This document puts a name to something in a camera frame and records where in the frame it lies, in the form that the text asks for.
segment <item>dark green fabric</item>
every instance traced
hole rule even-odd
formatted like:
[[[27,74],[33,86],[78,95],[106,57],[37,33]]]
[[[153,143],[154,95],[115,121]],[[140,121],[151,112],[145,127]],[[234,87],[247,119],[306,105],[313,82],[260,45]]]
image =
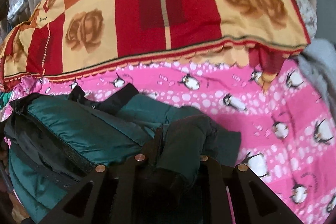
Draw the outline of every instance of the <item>dark green fabric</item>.
[[[94,164],[118,164],[140,152],[151,137],[138,125],[73,101],[34,100],[28,112]]]
[[[0,110],[7,105],[11,98],[12,92],[0,92]]]
[[[38,223],[66,192],[25,165],[9,150],[9,172],[17,196],[30,217]]]
[[[190,186],[197,175],[200,153],[224,165],[235,164],[240,134],[226,131],[196,108],[176,108],[138,94],[112,116],[64,99],[43,96],[35,99],[28,111],[96,165],[118,164],[136,155],[157,127],[164,130],[164,149],[157,167],[180,173]],[[31,218],[39,222],[66,192],[10,154],[16,193]]]

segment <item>black strap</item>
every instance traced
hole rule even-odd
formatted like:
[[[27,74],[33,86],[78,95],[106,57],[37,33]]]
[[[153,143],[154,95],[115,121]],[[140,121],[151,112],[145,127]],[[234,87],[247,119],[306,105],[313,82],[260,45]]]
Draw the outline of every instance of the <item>black strap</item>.
[[[64,153],[64,155],[75,164],[82,172],[86,175],[92,172],[95,168],[95,165],[91,163],[88,159],[83,157],[76,150],[71,148],[68,144],[59,139],[56,135],[51,133],[38,119],[29,113],[23,114],[27,119],[31,120],[47,138],[50,139],[53,145],[55,145],[60,151]]]
[[[31,169],[33,169],[38,174],[42,175],[46,179],[53,182],[60,188],[68,191],[69,187],[75,185],[77,181],[72,178],[66,176],[65,174],[58,174],[50,169],[48,169],[44,165],[36,164],[31,158],[27,156],[27,154],[18,146],[16,143],[12,142],[10,149],[15,155],[26,165],[28,165]]]
[[[85,92],[80,86],[76,86],[68,96],[68,100],[82,105],[90,106],[102,112],[116,115],[139,91],[132,84],[127,84],[121,90],[108,97],[103,102],[94,102],[85,98]]]

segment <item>pink blanket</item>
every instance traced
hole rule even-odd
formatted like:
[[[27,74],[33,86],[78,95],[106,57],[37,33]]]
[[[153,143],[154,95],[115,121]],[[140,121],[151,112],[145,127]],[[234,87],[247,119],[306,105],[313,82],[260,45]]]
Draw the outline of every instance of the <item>pink blanket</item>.
[[[68,94],[80,85],[88,99],[103,101],[132,83],[156,100],[197,107],[226,129],[241,132],[237,163],[246,163],[304,223],[323,223],[336,204],[334,121],[293,61],[285,61],[265,94],[259,75],[226,65],[128,66],[62,84],[24,77],[12,99],[32,92]],[[3,119],[10,113],[7,105]]]

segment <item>bedding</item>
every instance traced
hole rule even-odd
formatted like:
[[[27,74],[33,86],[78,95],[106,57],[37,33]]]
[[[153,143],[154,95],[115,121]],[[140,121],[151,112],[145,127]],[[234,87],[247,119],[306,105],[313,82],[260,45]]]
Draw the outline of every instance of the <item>bedding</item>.
[[[296,58],[302,74],[319,92],[336,121],[335,42],[314,39]]]
[[[237,164],[246,163],[305,224],[322,224],[335,206],[334,121],[293,60],[284,62],[266,93],[258,76],[249,66],[141,63],[66,83],[26,76],[11,100],[32,92],[68,94],[80,85],[88,99],[103,101],[132,83],[161,102],[194,106],[241,132]],[[8,104],[3,119],[10,113]]]
[[[295,0],[42,0],[0,48],[0,87],[24,75],[57,82],[139,62],[209,60],[260,65],[266,90],[309,43]]]

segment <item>gray cloth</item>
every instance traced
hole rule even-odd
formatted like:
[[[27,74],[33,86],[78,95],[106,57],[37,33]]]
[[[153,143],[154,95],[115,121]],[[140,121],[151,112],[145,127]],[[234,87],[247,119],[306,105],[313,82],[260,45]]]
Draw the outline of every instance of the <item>gray cloth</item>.
[[[336,121],[336,44],[313,39],[296,58],[302,74],[321,94]]]
[[[315,38],[336,41],[336,0],[317,0],[317,31]]]

